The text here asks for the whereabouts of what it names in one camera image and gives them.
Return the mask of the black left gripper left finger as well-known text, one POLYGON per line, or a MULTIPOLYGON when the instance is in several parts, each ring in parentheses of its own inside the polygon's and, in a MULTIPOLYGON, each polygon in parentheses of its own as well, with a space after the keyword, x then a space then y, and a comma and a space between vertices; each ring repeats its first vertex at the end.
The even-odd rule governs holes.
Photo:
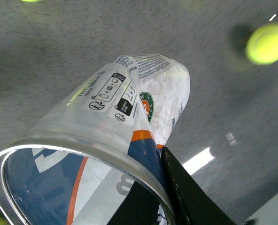
POLYGON ((158 225, 162 211, 156 197, 138 182, 109 220, 109 225, 158 225))

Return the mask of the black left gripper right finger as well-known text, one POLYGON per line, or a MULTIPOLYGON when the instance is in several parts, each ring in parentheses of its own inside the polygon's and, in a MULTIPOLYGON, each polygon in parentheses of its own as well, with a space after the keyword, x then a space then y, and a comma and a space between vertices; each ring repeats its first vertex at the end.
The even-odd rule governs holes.
POLYGON ((234 225, 195 182, 167 147, 161 161, 177 225, 234 225))

